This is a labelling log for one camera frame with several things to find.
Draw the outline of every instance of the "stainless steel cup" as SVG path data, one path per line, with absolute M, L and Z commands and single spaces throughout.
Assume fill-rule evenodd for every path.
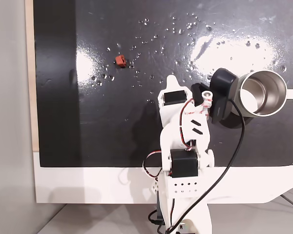
M 266 117 L 281 110 L 287 96 L 287 85 L 276 72 L 262 70 L 239 78 L 234 102 L 244 117 Z M 232 112 L 238 115 L 233 107 Z

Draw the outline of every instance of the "wooden edge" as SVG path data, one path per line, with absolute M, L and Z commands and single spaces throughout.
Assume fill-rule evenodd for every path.
M 26 20 L 26 46 L 27 46 L 27 69 L 28 89 L 30 104 L 30 122 L 32 147 L 34 152 L 39 151 L 37 93 L 36 93 L 36 59 L 35 59 L 35 37 L 34 37 L 34 2 L 25 0 Z

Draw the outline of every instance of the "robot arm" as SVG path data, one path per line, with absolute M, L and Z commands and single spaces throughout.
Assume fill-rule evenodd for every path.
M 160 136 L 162 169 L 158 177 L 159 199 L 166 229 L 193 204 L 199 196 L 195 186 L 207 166 L 214 166 L 212 150 L 208 150 L 207 120 L 212 92 L 202 93 L 203 103 L 195 106 L 192 92 L 180 86 L 175 76 L 167 77 L 167 88 L 158 96 L 163 130 Z M 187 183 L 187 190 L 182 185 Z M 211 221 L 206 203 L 200 203 L 189 212 L 186 220 L 189 231 L 211 234 Z

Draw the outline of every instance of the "red cube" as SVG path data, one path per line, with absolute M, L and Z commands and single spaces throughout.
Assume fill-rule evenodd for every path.
M 126 60 L 124 55 L 119 55 L 115 58 L 116 64 L 120 67 L 126 67 Z

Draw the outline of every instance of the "black cable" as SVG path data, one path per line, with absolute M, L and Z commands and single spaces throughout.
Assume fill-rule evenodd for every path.
M 283 194 L 280 195 L 280 197 L 282 197 L 282 198 L 285 199 L 288 203 L 290 203 L 290 204 L 293 205 L 293 202 L 292 202 L 290 199 L 288 199 L 286 196 L 284 196 Z
M 170 225 L 172 226 L 172 212 L 174 211 L 175 207 L 175 199 L 172 199 L 171 211 L 170 211 Z
M 233 106 L 236 108 L 237 112 L 239 113 L 239 116 L 240 116 L 240 120 L 241 120 L 241 123 L 242 123 L 242 131 L 241 131 L 241 137 L 239 139 L 239 143 L 232 155 L 232 158 L 230 159 L 229 161 L 229 164 L 228 166 L 225 168 L 224 172 L 221 174 L 221 176 L 216 180 L 215 183 L 213 183 L 213 185 L 205 192 L 203 193 L 203 195 L 196 200 L 196 202 L 194 202 L 185 212 L 184 214 L 180 217 L 180 219 L 176 222 L 176 224 L 174 226 L 172 226 L 171 228 L 168 228 L 167 229 L 167 234 L 170 234 L 172 233 L 178 226 L 179 224 L 181 223 L 181 221 L 185 218 L 185 216 L 193 209 L 193 207 L 195 207 L 200 201 L 202 201 L 207 194 L 210 193 L 210 191 L 215 188 L 215 186 L 221 181 L 221 179 L 225 176 L 225 174 L 227 173 L 227 171 L 229 170 L 229 168 L 232 166 L 232 163 L 233 161 L 235 160 L 237 154 L 238 154 L 238 151 L 240 149 L 240 146 L 242 144 L 242 141 L 243 141 L 243 137 L 244 137 L 244 131 L 245 131 L 245 122 L 244 122 L 244 119 L 243 119 L 243 116 L 242 116 L 242 113 L 241 111 L 239 110 L 239 108 L 237 107 L 237 105 L 235 104 L 235 102 L 233 100 L 229 100 Z
M 163 222 L 162 220 L 155 220 L 155 219 L 152 219 L 152 218 L 151 218 L 151 216 L 152 216 L 154 213 L 156 213 L 156 212 L 157 212 L 157 210 L 152 211 L 152 212 L 147 216 L 147 219 L 148 219 L 151 223 L 153 223 L 153 224 L 155 224 L 155 225 L 161 225 L 161 223 Z
M 157 233 L 158 234 L 163 234 L 163 233 L 161 233 L 161 231 L 160 231 L 160 229 L 161 229 L 161 227 L 162 227 L 162 225 L 164 224 L 164 220 L 162 221 L 162 223 L 158 226 L 158 228 L 157 228 Z

